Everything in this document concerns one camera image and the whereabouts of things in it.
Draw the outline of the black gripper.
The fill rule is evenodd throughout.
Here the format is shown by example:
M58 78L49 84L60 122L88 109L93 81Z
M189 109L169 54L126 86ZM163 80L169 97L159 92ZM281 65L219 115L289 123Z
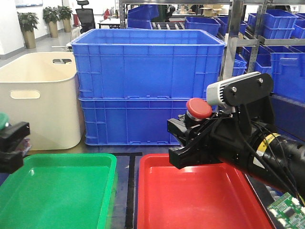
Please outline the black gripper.
M216 115L199 123L192 120L171 118L167 120L167 131L179 143L188 146L169 148L169 162L176 168L227 163L254 177L273 177L275 172L258 155L258 147L265 144L266 132L258 128L245 136L234 115Z

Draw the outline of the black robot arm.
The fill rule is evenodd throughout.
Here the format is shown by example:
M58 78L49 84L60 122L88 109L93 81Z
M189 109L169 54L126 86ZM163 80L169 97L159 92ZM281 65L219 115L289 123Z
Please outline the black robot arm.
M178 169L226 163L293 197L305 196L305 146L278 134L269 97L230 103L234 111L213 112L203 99L187 102L187 111L167 120L180 143L169 149Z

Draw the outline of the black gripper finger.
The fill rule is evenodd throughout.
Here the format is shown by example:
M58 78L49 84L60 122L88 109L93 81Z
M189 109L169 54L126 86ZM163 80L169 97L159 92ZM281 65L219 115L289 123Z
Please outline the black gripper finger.
M28 135L30 135L30 124L28 122L19 122L5 127L0 131L0 150L5 153L15 151Z
M0 153L0 172L12 174L24 165L22 152Z

